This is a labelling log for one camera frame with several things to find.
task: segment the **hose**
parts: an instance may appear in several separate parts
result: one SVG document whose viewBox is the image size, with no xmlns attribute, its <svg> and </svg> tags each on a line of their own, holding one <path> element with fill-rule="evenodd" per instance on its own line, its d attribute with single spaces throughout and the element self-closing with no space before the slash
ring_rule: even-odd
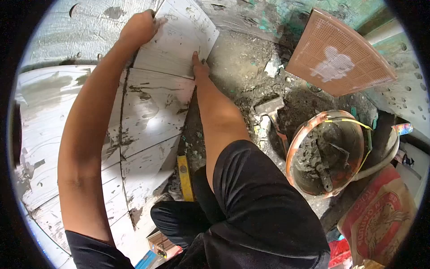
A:
<svg viewBox="0 0 430 269">
<path fill-rule="evenodd" d="M 393 147 L 391 148 L 391 151 L 388 153 L 387 157 L 385 157 L 385 159 L 383 159 L 377 165 L 374 165 L 374 166 L 372 166 L 369 169 L 366 169 L 364 171 L 361 171 L 361 172 L 357 173 L 355 176 L 353 176 L 353 180 L 352 181 L 356 181 L 356 180 L 365 178 L 367 176 L 370 176 L 370 175 L 378 172 L 382 168 L 386 167 L 391 162 L 391 160 L 394 159 L 394 157 L 397 154 L 397 151 L 399 150 L 400 136 L 398 136 L 397 133 L 394 130 L 391 131 L 390 136 L 393 135 L 393 134 L 397 136 L 397 139 L 396 139 Z"/>
</svg>

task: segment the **person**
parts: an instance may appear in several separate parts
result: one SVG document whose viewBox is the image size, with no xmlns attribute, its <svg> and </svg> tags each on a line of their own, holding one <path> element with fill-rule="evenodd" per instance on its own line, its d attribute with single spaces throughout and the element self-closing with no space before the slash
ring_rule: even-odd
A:
<svg viewBox="0 0 430 269">
<path fill-rule="evenodd" d="M 133 268 L 115 248 L 101 186 L 101 149 L 127 60 L 162 21 L 135 14 L 70 110 L 58 156 L 65 234 L 77 268 Z M 164 201 L 151 216 L 184 251 L 159 268 L 327 268 L 330 250 L 305 199 L 255 146 L 239 109 L 192 55 L 206 145 L 193 177 L 197 202 Z"/>
</svg>

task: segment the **red cement bag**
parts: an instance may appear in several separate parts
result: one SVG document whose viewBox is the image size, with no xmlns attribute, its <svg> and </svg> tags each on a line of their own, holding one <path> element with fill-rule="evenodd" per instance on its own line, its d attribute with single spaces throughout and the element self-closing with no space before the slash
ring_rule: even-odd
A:
<svg viewBox="0 0 430 269">
<path fill-rule="evenodd" d="M 353 265 L 364 259 L 388 265 L 409 231 L 416 207 L 391 165 L 378 172 L 337 227 L 348 241 Z"/>
</svg>

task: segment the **mortar bucket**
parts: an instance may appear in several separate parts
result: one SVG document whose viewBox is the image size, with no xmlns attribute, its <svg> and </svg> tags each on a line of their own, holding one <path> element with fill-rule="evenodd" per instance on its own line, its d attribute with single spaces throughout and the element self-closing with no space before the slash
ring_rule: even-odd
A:
<svg viewBox="0 0 430 269">
<path fill-rule="evenodd" d="M 291 142 L 286 159 L 286 176 L 290 183 L 296 184 L 305 193 L 310 195 L 324 195 L 324 197 L 331 197 L 337 195 L 339 191 L 348 183 L 348 180 L 358 172 L 361 165 L 364 152 L 364 138 L 360 125 L 350 121 L 336 121 L 339 118 L 353 119 L 355 118 L 343 110 L 329 110 L 324 111 L 311 118 L 310 120 L 300 125 Z M 345 169 L 330 170 L 333 189 L 326 191 L 321 180 L 310 179 L 308 172 L 299 168 L 298 163 L 298 149 L 303 142 L 303 139 L 312 131 L 316 126 L 324 124 L 324 129 L 335 129 L 337 135 L 341 137 L 341 145 L 337 145 L 347 152 L 349 157 L 347 162 L 349 165 Z"/>
</svg>

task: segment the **rubber hammer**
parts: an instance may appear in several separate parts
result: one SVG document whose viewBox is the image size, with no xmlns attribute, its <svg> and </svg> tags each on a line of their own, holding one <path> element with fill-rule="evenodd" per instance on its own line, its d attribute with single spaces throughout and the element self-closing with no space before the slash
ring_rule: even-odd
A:
<svg viewBox="0 0 430 269">
<path fill-rule="evenodd" d="M 284 100 L 282 97 L 276 97 L 275 99 L 269 100 L 261 105 L 255 106 L 255 112 L 259 116 L 267 115 L 275 126 L 276 134 L 282 141 L 282 145 L 284 146 L 285 157 L 287 156 L 288 149 L 290 147 L 290 143 L 288 142 L 288 138 L 285 134 L 281 133 L 279 130 L 279 118 L 278 118 L 278 109 L 283 108 L 285 106 Z"/>
</svg>

